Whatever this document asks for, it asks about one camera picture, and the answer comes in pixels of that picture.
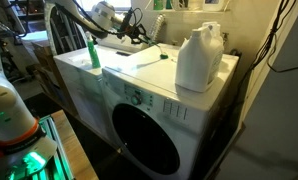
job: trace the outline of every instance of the label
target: label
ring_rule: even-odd
[[[219,0],[205,0],[205,4],[218,4]]]
[[[208,79],[208,84],[211,83],[217,75],[217,72],[218,72],[218,69],[219,69],[219,64],[220,64],[221,59],[222,59],[222,53],[223,53],[223,51],[220,51],[216,55],[216,57],[214,58],[214,60],[212,62],[211,69],[210,69],[210,74],[209,74],[209,79]]]

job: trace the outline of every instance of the floor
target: floor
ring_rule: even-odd
[[[36,80],[16,82],[13,85],[34,116],[43,117],[61,109],[42,93]],[[69,113],[66,115],[100,180],[150,179]]]

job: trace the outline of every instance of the plastic jug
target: plastic jug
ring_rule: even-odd
[[[193,29],[179,50],[176,84],[205,92],[214,82],[222,58],[223,46],[212,37],[208,27]]]

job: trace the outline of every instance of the wooden surface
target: wooden surface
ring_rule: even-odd
[[[51,116],[54,119],[74,177],[77,180],[98,180],[99,178],[90,164],[65,113],[60,110],[51,114]]]

